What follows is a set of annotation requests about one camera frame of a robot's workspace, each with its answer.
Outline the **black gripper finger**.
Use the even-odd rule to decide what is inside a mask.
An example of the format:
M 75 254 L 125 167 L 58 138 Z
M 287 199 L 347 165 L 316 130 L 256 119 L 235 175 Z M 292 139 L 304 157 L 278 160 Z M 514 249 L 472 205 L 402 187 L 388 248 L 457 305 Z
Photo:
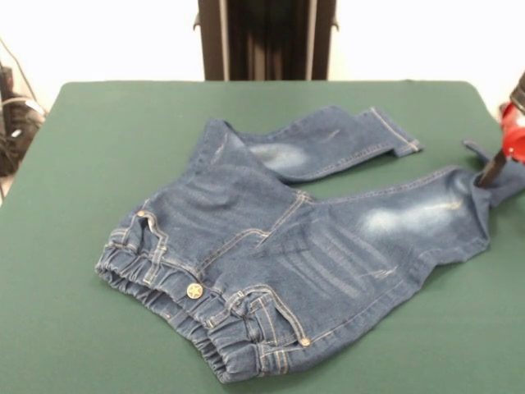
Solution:
M 483 168 L 481 175 L 477 178 L 477 187 L 489 187 L 501 174 L 507 163 L 507 156 L 501 149 Z

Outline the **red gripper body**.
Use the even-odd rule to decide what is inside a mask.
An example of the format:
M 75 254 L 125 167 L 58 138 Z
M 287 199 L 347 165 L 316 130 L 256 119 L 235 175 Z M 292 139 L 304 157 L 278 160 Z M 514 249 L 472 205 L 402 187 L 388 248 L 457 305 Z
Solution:
M 524 114 L 511 102 L 500 106 L 500 128 L 504 155 L 524 163 Z

